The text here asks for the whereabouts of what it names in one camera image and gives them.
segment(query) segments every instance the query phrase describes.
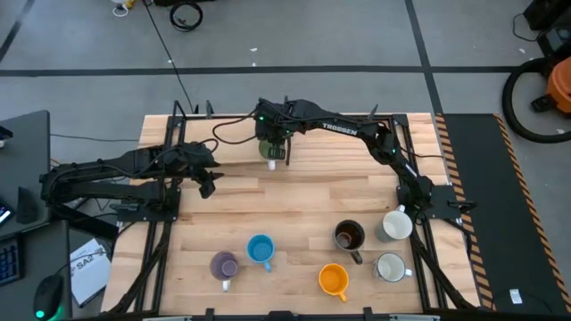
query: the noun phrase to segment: orange and black hazard tape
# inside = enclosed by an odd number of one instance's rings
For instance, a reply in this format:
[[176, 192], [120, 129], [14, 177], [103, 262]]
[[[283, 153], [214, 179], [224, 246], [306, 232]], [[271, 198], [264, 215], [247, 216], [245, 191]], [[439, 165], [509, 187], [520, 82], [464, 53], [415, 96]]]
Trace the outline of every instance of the orange and black hazard tape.
[[527, 188], [527, 184], [524, 180], [524, 175], [521, 172], [521, 168], [517, 163], [516, 154], [514, 152], [513, 147], [511, 146], [511, 142], [509, 140], [508, 131], [506, 130], [506, 126], [503, 123], [503, 119], [499, 115], [494, 114], [495, 118], [498, 120], [498, 124], [500, 125], [501, 135], [503, 136], [503, 140], [508, 147], [509, 157], [511, 158], [511, 162], [514, 165], [514, 170], [516, 171], [517, 179], [519, 180], [519, 185], [521, 186], [521, 190], [524, 193], [525, 201], [527, 202], [527, 207], [529, 208], [529, 213], [532, 215], [532, 220], [535, 223], [535, 228], [537, 229], [537, 233], [539, 234], [539, 239], [543, 244], [543, 250], [547, 255], [547, 260], [551, 265], [551, 270], [553, 271], [553, 275], [557, 281], [557, 286], [561, 290], [561, 296], [563, 297], [563, 301], [565, 302], [565, 306], [567, 308], [567, 312], [571, 313], [571, 299], [569, 299], [569, 294], [563, 284], [563, 277], [559, 273], [559, 268], [557, 263], [555, 262], [555, 257], [553, 257], [553, 253], [551, 252], [550, 243], [547, 241], [547, 236], [543, 231], [542, 222], [539, 219], [539, 215], [537, 215], [537, 210], [535, 210], [534, 201], [532, 201], [532, 196], [529, 193], [529, 188]]
[[[438, 135], [440, 136], [440, 142], [442, 143], [442, 148], [444, 152], [444, 160], [446, 163], [446, 168], [448, 169], [448, 174], [452, 181], [452, 186], [454, 187], [454, 193], [456, 194], [457, 201], [465, 201], [466, 196], [464, 194], [464, 189], [462, 188], [462, 182], [460, 181], [460, 175], [458, 172], [458, 166], [456, 165], [456, 159], [454, 159], [454, 151], [452, 150], [452, 144], [450, 142], [450, 137], [448, 136], [448, 129], [446, 128], [446, 122], [442, 114], [438, 113], [435, 116], [436, 127], [438, 128]], [[462, 214], [462, 226], [468, 230], [469, 237], [472, 240], [472, 247], [470, 250], [470, 263], [472, 265], [472, 272], [474, 273], [474, 279], [477, 283], [477, 291], [480, 298], [480, 303], [482, 306], [488, 309], [495, 309], [492, 306], [492, 291], [490, 290], [490, 283], [486, 277], [484, 261], [480, 256], [480, 248], [478, 247], [478, 241], [472, 226], [472, 217], [469, 212]]]

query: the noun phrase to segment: wooden tabletop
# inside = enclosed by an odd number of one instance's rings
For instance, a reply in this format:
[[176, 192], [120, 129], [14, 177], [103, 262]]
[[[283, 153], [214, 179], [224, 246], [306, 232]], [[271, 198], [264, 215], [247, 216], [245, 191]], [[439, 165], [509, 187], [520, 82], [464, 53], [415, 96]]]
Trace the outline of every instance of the wooden tabletop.
[[[417, 154], [440, 154], [429, 113], [408, 114]], [[140, 145], [162, 144], [168, 116], [146, 116]], [[186, 141], [212, 137], [211, 128], [228, 119], [190, 120]], [[237, 141], [253, 135], [251, 119], [220, 128], [224, 139]], [[398, 179], [388, 166], [376, 163], [359, 139], [314, 130], [293, 138], [289, 167], [277, 164], [269, 171], [258, 152], [258, 141], [241, 145], [220, 144], [214, 153], [222, 164], [217, 190], [203, 200], [197, 185], [182, 183], [178, 221], [172, 227], [169, 256], [161, 300], [162, 315], [267, 314], [271, 310], [294, 313], [420, 312], [417, 280], [409, 240], [381, 243], [374, 226], [395, 209]], [[420, 173], [435, 184], [446, 184], [443, 161], [418, 159]], [[366, 239], [361, 248], [363, 264], [335, 249], [335, 225], [353, 219], [362, 224]], [[473, 276], [460, 231], [442, 221], [431, 222], [434, 243], [443, 272], [475, 305], [479, 305]], [[112, 272], [102, 310], [110, 309], [125, 293], [141, 268], [148, 223], [136, 223], [117, 241]], [[253, 235], [270, 235], [276, 244], [272, 272], [256, 265], [245, 254]], [[240, 266], [230, 292], [210, 274], [209, 264], [218, 251], [232, 251]], [[403, 257], [413, 277], [396, 284], [377, 280], [372, 262], [384, 252]], [[338, 263], [349, 273], [348, 301], [325, 294], [318, 273], [328, 263]], [[436, 306], [432, 277], [425, 267], [431, 305]], [[145, 307], [150, 308], [154, 276], [147, 286]]]

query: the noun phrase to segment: concrete floor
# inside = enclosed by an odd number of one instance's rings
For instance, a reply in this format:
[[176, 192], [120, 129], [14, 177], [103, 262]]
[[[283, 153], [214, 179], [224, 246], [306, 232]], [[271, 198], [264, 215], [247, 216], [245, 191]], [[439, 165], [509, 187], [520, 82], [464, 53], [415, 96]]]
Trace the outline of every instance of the concrete floor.
[[[346, 72], [186, 72], [181, 78], [193, 103], [209, 99], [218, 113], [247, 112], [260, 96], [281, 101], [284, 95], [313, 100], [333, 111], [369, 111], [378, 103], [378, 111], [434, 112], [438, 106], [431, 102], [439, 98], [447, 113], [489, 113], [501, 110], [507, 74], [440, 72], [434, 74], [431, 88], [423, 71], [432, 75], [430, 66], [515, 66], [540, 57], [537, 44], [511, 34], [512, 17], [529, 2], [217, 0], [201, 4], [203, 25], [191, 33], [174, 30], [165, 8], [151, 10], [179, 68], [349, 66]], [[30, 10], [22, 14], [26, 3]], [[0, 51], [0, 119], [49, 110], [53, 133], [138, 138], [146, 114], [169, 113], [175, 99], [188, 107], [175, 76], [157, 75], [171, 65], [142, 5], [137, 3], [122, 19], [113, 17], [111, 8], [104, 0], [0, 2], [0, 41], [23, 17], [9, 50]], [[412, 13], [418, 17], [420, 34], [411, 27]], [[533, 35], [525, 21], [518, 21], [517, 27]], [[417, 49], [419, 35], [426, 47], [424, 60]], [[351, 66], [370, 65], [396, 67], [385, 70], [391, 72], [351, 72]], [[147, 71], [123, 75], [116, 69]], [[53, 72], [26, 77], [39, 70]], [[57, 76], [63, 70], [91, 75], [106, 70], [109, 76]], [[21, 77], [11, 77], [9, 71]], [[542, 133], [571, 129], [571, 123], [554, 115], [529, 111], [528, 102], [542, 90], [543, 80], [534, 75], [517, 86], [514, 101], [524, 123]], [[571, 284], [571, 220], [565, 201], [571, 143], [534, 144], [514, 135], [512, 143], [559, 268]], [[134, 147], [52, 138], [52, 155], [59, 161], [113, 157]], [[71, 249], [85, 240], [73, 234]], [[100, 299], [74, 315], [94, 314]]]

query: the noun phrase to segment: purple mug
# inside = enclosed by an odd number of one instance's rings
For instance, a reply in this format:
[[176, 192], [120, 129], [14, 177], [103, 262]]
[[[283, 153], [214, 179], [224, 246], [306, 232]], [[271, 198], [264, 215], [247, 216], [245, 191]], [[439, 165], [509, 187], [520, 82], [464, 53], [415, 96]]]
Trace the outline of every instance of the purple mug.
[[222, 291], [230, 290], [230, 279], [238, 273], [238, 259], [234, 253], [220, 251], [211, 259], [211, 274], [222, 281]]

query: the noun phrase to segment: cup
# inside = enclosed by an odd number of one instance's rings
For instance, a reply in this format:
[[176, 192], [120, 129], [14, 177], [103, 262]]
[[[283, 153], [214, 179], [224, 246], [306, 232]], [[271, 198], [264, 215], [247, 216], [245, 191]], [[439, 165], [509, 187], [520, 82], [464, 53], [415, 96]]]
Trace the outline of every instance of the cup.
[[248, 242], [247, 253], [252, 261], [263, 264], [268, 272], [271, 272], [269, 260], [274, 256], [276, 246], [267, 235], [255, 235]]
[[363, 263], [363, 258], [357, 250], [365, 242], [365, 231], [359, 223], [347, 219], [337, 224], [333, 232], [333, 240], [339, 249], [351, 254], [355, 263]]
[[386, 213], [375, 227], [375, 236], [381, 242], [392, 242], [403, 240], [412, 233], [412, 220], [404, 212], [404, 206], [399, 206], [397, 210]]
[[412, 276], [412, 271], [406, 268], [400, 256], [387, 252], [373, 262], [373, 276], [387, 282], [399, 282], [405, 276]]
[[234, 253], [221, 251], [211, 259], [211, 274], [222, 281], [222, 291], [230, 290], [230, 280], [238, 273], [238, 259]]
[[337, 295], [343, 301], [347, 301], [344, 292], [349, 286], [349, 275], [345, 269], [335, 263], [327, 264], [319, 272], [319, 286], [327, 294]]

